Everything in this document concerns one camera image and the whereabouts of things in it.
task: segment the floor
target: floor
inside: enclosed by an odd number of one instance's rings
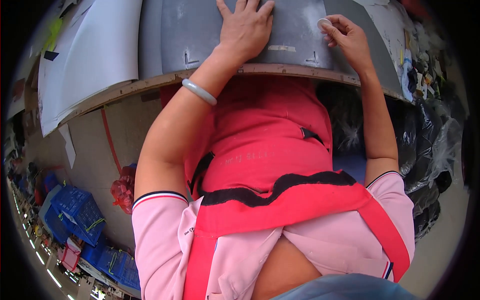
[[[120,165],[137,162],[143,140],[155,117],[161,111],[160,100],[142,102],[139,96],[124,99],[105,109],[110,134]],[[34,161],[41,168],[64,166],[55,173],[60,182],[92,193],[107,220],[104,233],[125,250],[134,250],[131,215],[119,206],[112,206],[112,182],[119,173],[113,160],[100,110],[77,117],[68,122],[76,159],[70,169],[65,152],[65,140],[59,131],[45,138],[39,131],[28,141],[26,161]]]
[[[450,67],[450,78],[459,80],[458,67]],[[462,100],[465,95],[459,92]],[[136,162],[143,140],[157,114],[161,111],[160,100],[142,102],[140,96],[132,96],[106,108],[106,116],[121,166]],[[110,186],[119,173],[115,166],[100,110],[74,118],[68,122],[76,151],[73,169],[70,169],[65,153],[65,141],[58,131],[42,138],[38,131],[29,139],[27,161],[35,161],[46,168],[62,165],[56,171],[59,180],[66,180],[80,189],[87,190],[107,220],[105,234],[123,248],[135,247],[131,216],[125,214],[114,201]],[[461,174],[459,165],[456,173]],[[440,196],[442,212],[430,233],[416,245],[415,257],[400,284],[416,296],[426,298],[445,272],[459,241],[465,221],[468,193],[462,182],[453,184]]]

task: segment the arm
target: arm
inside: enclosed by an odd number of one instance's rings
[[[398,172],[398,150],[395,132],[388,114],[385,97],[370,57],[363,30],[342,15],[326,16],[332,25],[323,24],[322,33],[329,47],[339,46],[360,78],[363,131],[367,168],[365,186],[388,171]]]
[[[220,44],[190,80],[217,97],[236,70],[265,47],[272,30],[268,1],[238,0],[232,13],[223,0],[217,6],[224,19]],[[153,122],[145,138],[135,175],[135,198],[156,191],[186,194],[184,159],[194,136],[211,110],[196,94],[182,87]]]

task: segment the hand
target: hand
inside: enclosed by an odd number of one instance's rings
[[[325,40],[329,47],[339,46],[348,63],[360,75],[361,72],[374,69],[367,37],[358,25],[341,14],[326,16],[332,22],[322,24],[322,33],[327,34]]]
[[[216,0],[216,5],[223,17],[220,44],[218,49],[224,51],[238,66],[263,50],[272,32],[273,16],[270,15],[275,2],[270,0],[260,7],[260,0],[237,0],[235,12],[232,13],[224,0]]]

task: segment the green string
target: green string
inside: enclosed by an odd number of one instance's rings
[[[97,221],[93,222],[93,224],[90,225],[89,228],[85,227],[85,231],[88,232],[88,231],[91,230],[93,227],[97,226],[98,224],[100,224],[100,223],[103,222],[103,221],[106,222],[106,220],[105,220],[104,218],[98,219]]]
[[[108,267],[108,272],[112,275],[114,274],[111,271],[113,268],[113,264],[115,263],[116,260],[117,260],[117,253],[113,253],[112,260],[110,261],[110,267]]]

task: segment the bracelet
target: bracelet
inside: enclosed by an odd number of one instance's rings
[[[203,100],[205,100],[206,103],[210,104],[211,106],[216,105],[216,99],[212,95],[210,95],[209,92],[205,91],[198,85],[194,84],[191,82],[189,79],[185,78],[181,81],[181,84],[186,87],[189,91],[194,93],[195,95],[199,96]]]

